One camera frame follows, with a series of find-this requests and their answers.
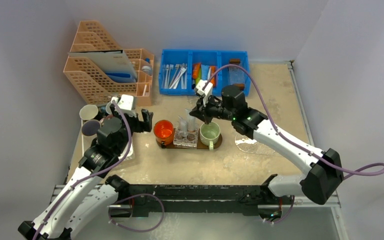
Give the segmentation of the orange translucent cup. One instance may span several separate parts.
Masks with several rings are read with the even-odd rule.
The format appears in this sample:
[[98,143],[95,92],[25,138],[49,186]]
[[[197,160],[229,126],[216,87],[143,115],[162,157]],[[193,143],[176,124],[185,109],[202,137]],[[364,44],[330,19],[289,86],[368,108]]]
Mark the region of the orange translucent cup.
[[157,143],[161,148],[166,148],[174,140],[175,130],[173,124],[169,120],[160,120],[153,127]]

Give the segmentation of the light green ceramic mug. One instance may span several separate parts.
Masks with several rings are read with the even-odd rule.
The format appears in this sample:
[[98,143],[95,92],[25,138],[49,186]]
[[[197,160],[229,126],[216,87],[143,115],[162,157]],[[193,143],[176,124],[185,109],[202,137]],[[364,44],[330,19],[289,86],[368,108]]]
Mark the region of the light green ceramic mug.
[[199,130],[200,142],[208,147],[210,151],[215,149],[221,135],[221,128],[216,122],[203,123]]

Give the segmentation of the clear glass toothbrush holder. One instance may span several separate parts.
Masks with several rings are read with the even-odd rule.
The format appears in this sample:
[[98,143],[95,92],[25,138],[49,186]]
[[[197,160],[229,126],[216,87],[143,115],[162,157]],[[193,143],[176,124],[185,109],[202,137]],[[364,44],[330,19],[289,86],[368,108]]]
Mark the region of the clear glass toothbrush holder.
[[181,149],[197,149],[199,141],[199,128],[193,131],[181,131],[174,128],[173,144],[176,148]]

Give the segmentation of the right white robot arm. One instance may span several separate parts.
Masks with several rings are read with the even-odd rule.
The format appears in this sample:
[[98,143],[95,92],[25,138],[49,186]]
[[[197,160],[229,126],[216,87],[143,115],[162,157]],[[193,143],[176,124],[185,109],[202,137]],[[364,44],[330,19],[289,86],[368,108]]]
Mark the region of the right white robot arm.
[[267,115],[251,108],[243,91],[235,85],[222,89],[221,98],[212,94],[212,84],[198,84],[194,91],[199,97],[190,115],[208,124],[212,119],[227,120],[237,133],[268,146],[300,171],[299,175],[274,175],[261,189],[260,196],[268,204],[287,195],[305,196],[324,205],[343,182],[340,155],[330,148],[323,151],[272,125]]

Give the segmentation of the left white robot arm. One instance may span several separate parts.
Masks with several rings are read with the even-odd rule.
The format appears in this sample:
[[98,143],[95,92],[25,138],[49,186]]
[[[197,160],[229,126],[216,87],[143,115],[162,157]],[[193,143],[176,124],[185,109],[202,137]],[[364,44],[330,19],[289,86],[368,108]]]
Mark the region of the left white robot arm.
[[112,118],[104,120],[62,191],[38,217],[18,227],[25,239],[72,240],[108,205],[128,201],[129,191],[121,186],[120,177],[115,177],[113,184],[99,184],[127,158],[133,133],[152,130],[153,113],[142,109],[141,114],[143,120],[137,113],[115,110]]

